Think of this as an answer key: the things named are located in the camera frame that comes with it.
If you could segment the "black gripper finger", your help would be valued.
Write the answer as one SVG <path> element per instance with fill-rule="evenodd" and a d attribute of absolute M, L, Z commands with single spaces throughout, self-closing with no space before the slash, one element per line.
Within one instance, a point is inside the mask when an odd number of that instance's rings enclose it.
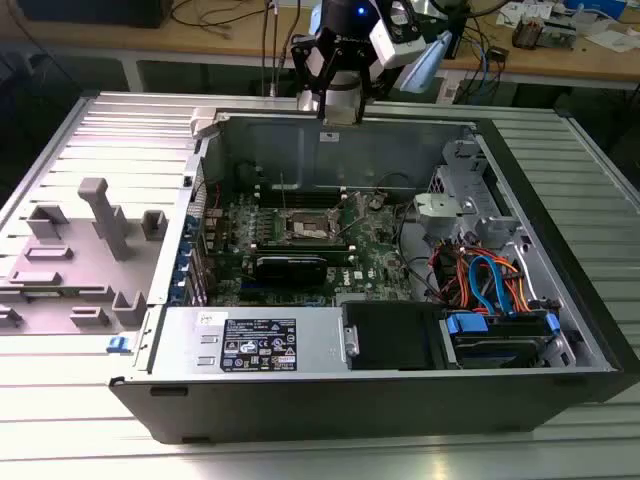
<path fill-rule="evenodd" d="M 371 79 L 371 65 L 376 61 L 376 52 L 371 46 L 365 46 L 358 51 L 358 67 L 361 79 L 360 107 L 364 108 L 369 100 L 374 97 L 374 88 Z"/>
<path fill-rule="evenodd" d="M 325 118 L 326 94 L 335 76 L 334 41 L 334 33 L 320 29 L 314 35 L 296 35 L 291 44 L 291 55 L 299 86 L 302 91 L 309 91 L 317 101 L 319 119 Z M 316 73 L 308 64 L 314 52 L 320 58 L 320 66 Z"/>

